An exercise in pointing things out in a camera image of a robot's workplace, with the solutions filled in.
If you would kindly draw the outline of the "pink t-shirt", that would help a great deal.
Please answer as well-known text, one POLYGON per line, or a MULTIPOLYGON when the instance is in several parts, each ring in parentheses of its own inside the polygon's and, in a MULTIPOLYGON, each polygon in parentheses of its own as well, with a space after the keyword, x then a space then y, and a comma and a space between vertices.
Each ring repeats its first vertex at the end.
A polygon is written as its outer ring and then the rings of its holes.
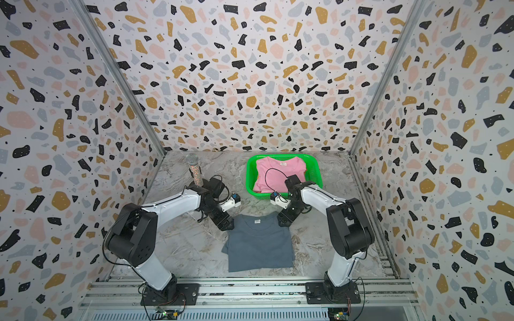
POLYGON ((307 166, 297 156, 289 160, 277 160, 268 156, 256 161, 256 169, 258 176, 253 187, 255 193, 287 193, 286 179, 296 175, 301 182, 305 182, 307 166))

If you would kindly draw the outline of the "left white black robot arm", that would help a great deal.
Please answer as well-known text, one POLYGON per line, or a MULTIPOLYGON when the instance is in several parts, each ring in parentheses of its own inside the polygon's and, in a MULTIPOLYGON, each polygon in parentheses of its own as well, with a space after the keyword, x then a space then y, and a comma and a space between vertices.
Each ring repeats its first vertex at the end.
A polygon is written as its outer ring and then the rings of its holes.
POLYGON ((124 260, 145 282, 146 293, 156 304, 171 302, 178 295, 177 278, 162 264, 155 254, 157 234, 161 227, 190 211, 198 211, 201 219, 211 219, 220 231, 234 229, 234 219, 229 210, 240 206, 237 193, 228 193, 221 180, 213 177, 203 180, 203 185, 192 183, 183 191, 166 199, 137 205, 125 205, 116 222, 104 237, 103 249, 124 260))

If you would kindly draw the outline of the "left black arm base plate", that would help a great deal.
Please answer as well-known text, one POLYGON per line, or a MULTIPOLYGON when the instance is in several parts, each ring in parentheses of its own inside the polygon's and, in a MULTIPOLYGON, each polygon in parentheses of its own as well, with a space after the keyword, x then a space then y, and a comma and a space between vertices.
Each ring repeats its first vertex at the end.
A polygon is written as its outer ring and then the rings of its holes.
POLYGON ((163 290, 155 290, 147 286, 143 290, 141 298, 142 306, 195 306, 199 284, 194 283, 171 283, 163 290))

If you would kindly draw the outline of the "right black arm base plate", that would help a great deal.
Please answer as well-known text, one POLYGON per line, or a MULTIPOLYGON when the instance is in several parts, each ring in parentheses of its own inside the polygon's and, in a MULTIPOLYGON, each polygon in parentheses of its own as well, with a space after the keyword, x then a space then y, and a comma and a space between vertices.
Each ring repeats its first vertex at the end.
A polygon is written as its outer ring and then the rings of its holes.
POLYGON ((329 280, 305 284, 308 304, 360 304, 361 296, 354 281, 335 287, 329 280))

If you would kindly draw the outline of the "grey t-shirt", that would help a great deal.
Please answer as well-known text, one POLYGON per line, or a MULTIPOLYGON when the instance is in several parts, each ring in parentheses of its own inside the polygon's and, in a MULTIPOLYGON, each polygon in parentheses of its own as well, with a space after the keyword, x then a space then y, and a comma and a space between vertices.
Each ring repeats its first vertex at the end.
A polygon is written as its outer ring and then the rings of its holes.
POLYGON ((294 266, 290 230, 279 226, 277 212, 260 217, 236 216, 222 253, 228 256, 230 273, 294 266))

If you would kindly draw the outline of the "green plastic basket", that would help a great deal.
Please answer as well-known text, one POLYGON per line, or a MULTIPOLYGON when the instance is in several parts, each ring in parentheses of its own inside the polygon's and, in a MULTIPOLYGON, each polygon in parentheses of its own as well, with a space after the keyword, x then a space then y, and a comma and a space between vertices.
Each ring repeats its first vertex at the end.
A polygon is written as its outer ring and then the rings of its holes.
MULTIPOLYGON (((323 187, 323 179, 321 176, 321 171, 319 168, 319 164, 316 158, 314 156, 310 156, 307 154, 268 154, 268 155, 256 155, 252 156, 246 163, 246 189, 249 192, 250 195, 254 196, 257 199, 270 199, 271 193, 255 193, 253 191, 254 183, 256 182, 258 172, 256 169, 256 161, 258 159, 262 159, 265 157, 271 157, 273 159, 285 161, 292 159, 293 157, 298 157, 304 160, 307 171, 305 173, 305 181, 313 181, 315 184, 317 184, 319 187, 323 187)), ((287 193, 281 193, 281 195, 284 198, 288 198, 287 193)))

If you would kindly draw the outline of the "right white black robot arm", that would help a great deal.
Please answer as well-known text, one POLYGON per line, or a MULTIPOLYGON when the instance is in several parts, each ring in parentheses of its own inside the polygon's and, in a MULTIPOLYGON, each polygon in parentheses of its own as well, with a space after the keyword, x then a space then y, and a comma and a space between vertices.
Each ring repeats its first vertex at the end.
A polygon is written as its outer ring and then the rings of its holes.
POLYGON ((270 200, 282 207, 278 224, 290 227, 310 207, 326 215, 329 237, 335 250, 330 268, 322 282, 308 282, 305 291, 308 304, 359 304, 361 292, 352 280, 358 260, 367 257, 369 246, 375 242, 371 223, 359 199, 338 198, 312 181, 302 182, 296 175, 285 180, 288 201, 279 203, 272 196, 270 200))

